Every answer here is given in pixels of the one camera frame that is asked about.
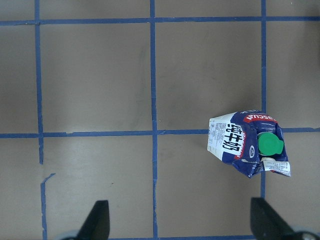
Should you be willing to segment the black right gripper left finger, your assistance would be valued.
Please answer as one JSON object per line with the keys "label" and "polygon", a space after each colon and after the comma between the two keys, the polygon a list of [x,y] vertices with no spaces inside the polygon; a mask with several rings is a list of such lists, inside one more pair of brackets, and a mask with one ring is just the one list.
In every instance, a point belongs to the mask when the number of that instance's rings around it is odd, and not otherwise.
{"label": "black right gripper left finger", "polygon": [[76,235],[77,240],[108,240],[110,210],[108,200],[98,200]]}

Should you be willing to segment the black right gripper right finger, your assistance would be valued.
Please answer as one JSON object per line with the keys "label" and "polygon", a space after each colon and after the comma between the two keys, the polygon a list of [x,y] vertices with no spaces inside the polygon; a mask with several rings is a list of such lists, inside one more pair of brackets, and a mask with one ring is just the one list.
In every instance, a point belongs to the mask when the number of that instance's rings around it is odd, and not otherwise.
{"label": "black right gripper right finger", "polygon": [[256,240],[294,240],[295,232],[261,197],[250,200],[250,229]]}

